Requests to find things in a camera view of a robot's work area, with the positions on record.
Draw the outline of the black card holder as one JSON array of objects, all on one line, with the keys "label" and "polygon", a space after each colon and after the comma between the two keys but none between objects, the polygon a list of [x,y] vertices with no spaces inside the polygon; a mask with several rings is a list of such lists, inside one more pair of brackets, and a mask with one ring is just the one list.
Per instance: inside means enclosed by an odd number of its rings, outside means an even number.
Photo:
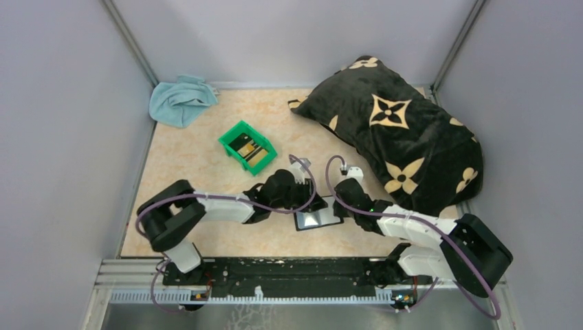
[{"label": "black card holder", "polygon": [[329,195],[324,196],[326,208],[313,212],[297,212],[294,214],[295,227],[297,231],[312,230],[327,226],[336,226],[344,223],[344,219],[337,217],[333,213],[333,203],[335,199]]}]

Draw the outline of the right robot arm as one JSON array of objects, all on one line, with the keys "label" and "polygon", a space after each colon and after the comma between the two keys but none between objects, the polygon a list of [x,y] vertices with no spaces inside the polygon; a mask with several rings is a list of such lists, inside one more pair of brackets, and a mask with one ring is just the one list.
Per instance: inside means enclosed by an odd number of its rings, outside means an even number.
[{"label": "right robot arm", "polygon": [[451,280],[465,291],[486,298],[514,257],[475,215],[439,218],[382,199],[371,199],[360,182],[344,179],[334,188],[334,214],[352,218],[361,229],[404,240],[391,253],[397,273]]}]

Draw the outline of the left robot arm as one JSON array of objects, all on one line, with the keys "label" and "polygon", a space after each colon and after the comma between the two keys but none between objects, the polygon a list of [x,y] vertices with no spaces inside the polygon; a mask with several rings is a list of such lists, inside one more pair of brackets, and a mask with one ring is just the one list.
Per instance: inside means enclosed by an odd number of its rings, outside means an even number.
[{"label": "left robot arm", "polygon": [[188,274],[203,264],[187,237],[200,222],[253,224],[273,212],[315,212],[327,206],[312,179],[296,179],[290,170],[277,170],[266,182],[237,195],[203,194],[181,179],[138,208],[136,228],[148,239],[152,251],[162,253],[179,272]]}]

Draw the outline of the green plastic bin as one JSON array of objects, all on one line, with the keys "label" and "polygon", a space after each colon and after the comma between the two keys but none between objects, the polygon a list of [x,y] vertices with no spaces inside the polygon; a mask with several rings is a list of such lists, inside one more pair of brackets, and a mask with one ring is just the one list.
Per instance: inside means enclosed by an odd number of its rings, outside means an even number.
[{"label": "green plastic bin", "polygon": [[241,120],[224,133],[218,142],[227,156],[253,176],[263,171],[277,156],[272,143],[247,122]]}]

